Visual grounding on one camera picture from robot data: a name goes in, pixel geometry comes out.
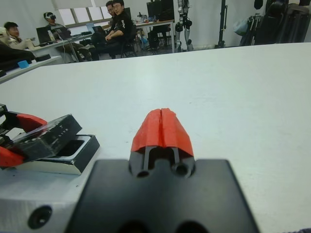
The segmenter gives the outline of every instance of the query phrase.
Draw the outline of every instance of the screw hole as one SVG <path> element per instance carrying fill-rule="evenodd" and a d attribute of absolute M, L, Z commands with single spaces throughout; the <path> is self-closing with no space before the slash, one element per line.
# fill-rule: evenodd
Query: screw hole
<path fill-rule="evenodd" d="M 188 168 L 184 164 L 180 164 L 176 167 L 176 173 L 180 176 L 185 176 L 188 173 Z"/>
<path fill-rule="evenodd" d="M 144 178 L 144 177 L 147 177 L 147 176 L 149 176 L 149 172 L 148 171 L 141 171 L 137 175 L 138 178 Z"/>
<path fill-rule="evenodd" d="M 43 227 L 50 219 L 52 215 L 52 208 L 49 206 L 42 206 L 30 215 L 28 220 L 28 226 L 31 229 L 39 229 Z"/>
<path fill-rule="evenodd" d="M 186 164 L 176 164 L 172 169 L 177 176 L 188 178 L 191 175 L 191 171 Z"/>

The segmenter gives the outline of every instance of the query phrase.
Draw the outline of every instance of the metal stand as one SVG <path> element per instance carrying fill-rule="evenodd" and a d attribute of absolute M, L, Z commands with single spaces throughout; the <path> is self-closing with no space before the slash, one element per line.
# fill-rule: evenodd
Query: metal stand
<path fill-rule="evenodd" d="M 216 49 L 225 47 L 225 41 L 223 41 L 223 36 L 224 36 L 224 30 L 226 30 L 227 28 L 227 12 L 228 12 L 228 6 L 225 4 L 225 0 L 222 0 L 222 10 L 220 12 L 221 19 L 220 19 L 219 41 L 218 41 L 218 45 L 215 45 Z"/>

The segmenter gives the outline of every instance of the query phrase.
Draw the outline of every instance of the man in black jacket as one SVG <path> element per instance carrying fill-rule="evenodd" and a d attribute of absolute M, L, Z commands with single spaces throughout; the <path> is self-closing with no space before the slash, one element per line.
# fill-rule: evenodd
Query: man in black jacket
<path fill-rule="evenodd" d="M 123 0 L 113 0 L 113 9 L 116 14 L 116 26 L 106 37 L 107 44 L 102 48 L 98 48 L 100 53 L 109 53 L 112 58 L 114 58 L 115 54 L 120 53 L 122 44 L 130 36 L 133 28 L 131 18 L 124 11 Z"/>

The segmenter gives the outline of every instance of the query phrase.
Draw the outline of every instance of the red 3d-printed part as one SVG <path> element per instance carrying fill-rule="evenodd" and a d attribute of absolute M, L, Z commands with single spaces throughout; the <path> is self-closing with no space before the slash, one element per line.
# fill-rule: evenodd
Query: red 3d-printed part
<path fill-rule="evenodd" d="M 176 147 L 193 156 L 190 138 L 169 108 L 156 109 L 147 115 L 134 137 L 131 151 L 153 146 Z"/>
<path fill-rule="evenodd" d="M 20 126 L 26 133 L 47 124 L 45 120 L 28 114 L 18 114 L 17 118 Z"/>
<path fill-rule="evenodd" d="M 10 167 L 17 166 L 23 163 L 24 157 L 9 151 L 6 148 L 0 147 L 0 166 Z"/>

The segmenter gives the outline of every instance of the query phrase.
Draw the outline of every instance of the humanoid robot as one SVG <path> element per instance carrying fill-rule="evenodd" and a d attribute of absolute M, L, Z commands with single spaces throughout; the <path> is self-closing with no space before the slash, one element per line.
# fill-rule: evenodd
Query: humanoid robot
<path fill-rule="evenodd" d="M 175 27 L 178 52 L 182 51 L 180 33 L 183 31 L 183 28 L 185 28 L 185 40 L 187 43 L 187 50 L 193 51 L 192 41 L 189 39 L 192 21 L 188 18 L 188 10 L 189 0 L 178 0 L 179 22 L 176 24 Z"/>

